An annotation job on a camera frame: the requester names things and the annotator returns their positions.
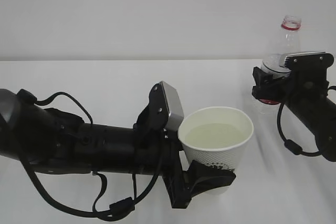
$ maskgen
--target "plastic bottle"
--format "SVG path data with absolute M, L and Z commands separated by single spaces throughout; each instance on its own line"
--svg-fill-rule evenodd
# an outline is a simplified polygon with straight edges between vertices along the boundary
M 279 66 L 282 54 L 288 52 L 300 52 L 299 29 L 301 18 L 286 15 L 282 21 L 277 35 L 267 46 L 267 56 L 263 59 L 261 70 L 273 74 L 273 78 L 287 77 L 290 70 Z M 262 114 L 273 113 L 278 109 L 279 102 L 260 99 L 257 101 L 258 110 Z

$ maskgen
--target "paper cup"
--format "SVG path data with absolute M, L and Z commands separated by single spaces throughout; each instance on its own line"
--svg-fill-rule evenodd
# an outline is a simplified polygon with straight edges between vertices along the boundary
M 206 124 L 228 124 L 233 126 L 241 134 L 239 142 L 235 141 L 235 144 L 230 144 L 232 139 L 225 134 L 220 137 L 220 141 L 223 141 L 224 146 L 220 148 L 207 148 L 207 145 L 211 146 L 211 139 L 206 138 L 204 143 L 202 143 L 202 148 L 193 146 L 190 141 L 186 142 L 186 137 L 188 137 L 191 130 Z M 253 135 L 253 131 L 253 123 L 243 111 L 230 107 L 209 107 L 198 110 L 185 118 L 178 129 L 178 138 L 182 142 L 189 164 L 192 160 L 196 160 L 207 166 L 235 170 L 246 143 Z

